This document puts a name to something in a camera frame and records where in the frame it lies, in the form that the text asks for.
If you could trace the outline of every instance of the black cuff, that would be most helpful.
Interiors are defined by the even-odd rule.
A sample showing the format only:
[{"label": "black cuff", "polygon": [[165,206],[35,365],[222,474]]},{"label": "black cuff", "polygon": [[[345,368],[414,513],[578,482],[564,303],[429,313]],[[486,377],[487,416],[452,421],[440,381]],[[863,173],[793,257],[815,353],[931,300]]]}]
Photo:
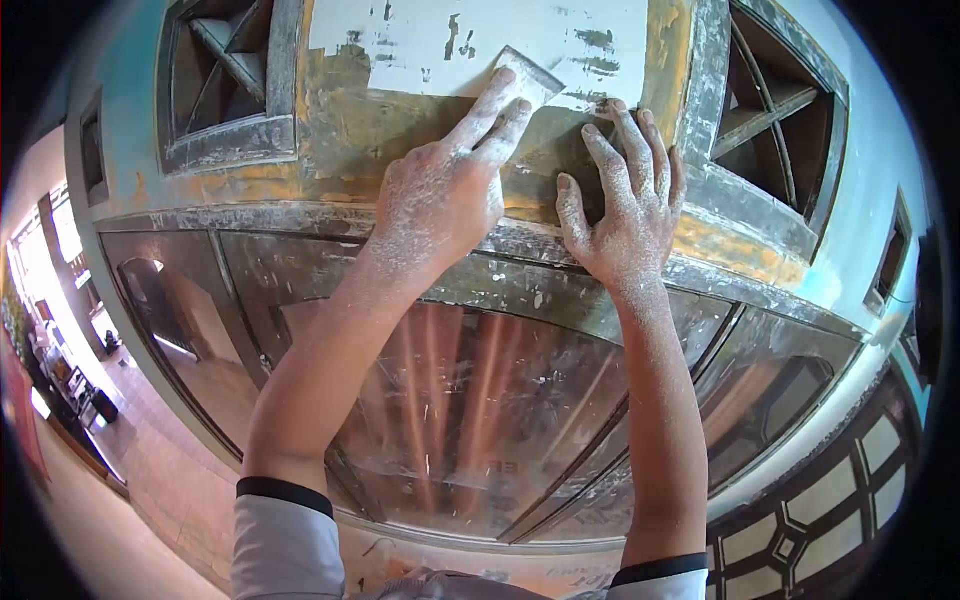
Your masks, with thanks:
[{"label": "black cuff", "polygon": [[333,518],[333,504],[325,495],[273,477],[244,477],[237,482],[237,497],[258,495],[299,504]]},{"label": "black cuff", "polygon": [[685,556],[675,556],[670,559],[660,559],[651,563],[635,564],[625,566],[613,578],[610,588],[617,586],[626,586],[641,581],[650,581],[651,579],[660,579],[661,577],[670,577],[671,575],[680,575],[692,571],[700,571],[707,568],[707,553],[687,554]]}]

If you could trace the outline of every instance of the floor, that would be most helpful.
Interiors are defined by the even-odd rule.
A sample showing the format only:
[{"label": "floor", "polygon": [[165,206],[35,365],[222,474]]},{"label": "floor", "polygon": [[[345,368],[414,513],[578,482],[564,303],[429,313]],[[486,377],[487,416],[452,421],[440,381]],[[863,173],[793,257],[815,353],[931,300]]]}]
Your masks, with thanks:
[{"label": "floor", "polygon": [[93,596],[227,600],[223,590],[160,541],[39,415],[36,430],[50,474],[50,481],[36,488],[36,497]]},{"label": "floor", "polygon": [[229,591],[238,475],[180,422],[120,347],[103,363],[122,397],[120,417],[94,440],[127,480],[131,504],[151,529],[219,589]]}]

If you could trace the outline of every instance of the hand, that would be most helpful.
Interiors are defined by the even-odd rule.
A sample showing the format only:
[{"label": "hand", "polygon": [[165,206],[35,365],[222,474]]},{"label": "hand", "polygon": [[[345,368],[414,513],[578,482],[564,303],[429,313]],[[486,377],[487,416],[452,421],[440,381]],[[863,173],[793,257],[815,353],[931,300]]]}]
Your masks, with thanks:
[{"label": "hand", "polygon": [[654,115],[642,110],[639,128],[620,100],[608,111],[623,139],[627,159],[592,125],[582,134],[600,169],[606,214],[595,228],[587,224],[577,181],[557,178],[557,212],[570,253],[610,290],[615,300],[636,300],[647,281],[662,283],[660,271],[670,255],[673,233],[686,195],[684,163],[676,146],[663,146]]},{"label": "hand", "polygon": [[515,81],[512,70],[499,69],[447,137],[390,164],[368,243],[371,252],[435,280],[493,229],[503,216],[499,169],[530,123],[530,103],[517,103],[503,124],[473,148],[509,104]]}]

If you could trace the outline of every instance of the fingernail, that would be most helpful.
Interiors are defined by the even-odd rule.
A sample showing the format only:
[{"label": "fingernail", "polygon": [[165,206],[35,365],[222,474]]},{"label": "fingernail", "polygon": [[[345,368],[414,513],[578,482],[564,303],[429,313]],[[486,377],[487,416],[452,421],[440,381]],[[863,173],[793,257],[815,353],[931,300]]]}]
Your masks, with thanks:
[{"label": "fingernail", "polygon": [[501,66],[499,76],[508,83],[516,79],[516,73],[509,66]]}]

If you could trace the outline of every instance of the gray sleeve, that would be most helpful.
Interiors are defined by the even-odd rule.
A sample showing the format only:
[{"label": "gray sleeve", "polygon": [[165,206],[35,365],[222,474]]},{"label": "gray sleeve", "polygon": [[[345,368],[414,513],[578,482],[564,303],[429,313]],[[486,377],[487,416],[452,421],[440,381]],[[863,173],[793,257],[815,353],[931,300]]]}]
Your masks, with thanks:
[{"label": "gray sleeve", "polygon": [[[346,575],[332,508],[328,515],[318,510],[316,503],[313,508],[304,506],[311,503],[298,503],[296,494],[293,498],[281,499],[242,493],[244,482],[241,480],[238,484],[233,509],[236,529],[230,570],[231,597],[234,600],[343,598]],[[288,488],[293,486],[279,483]],[[312,493],[329,505],[321,494]]]}]

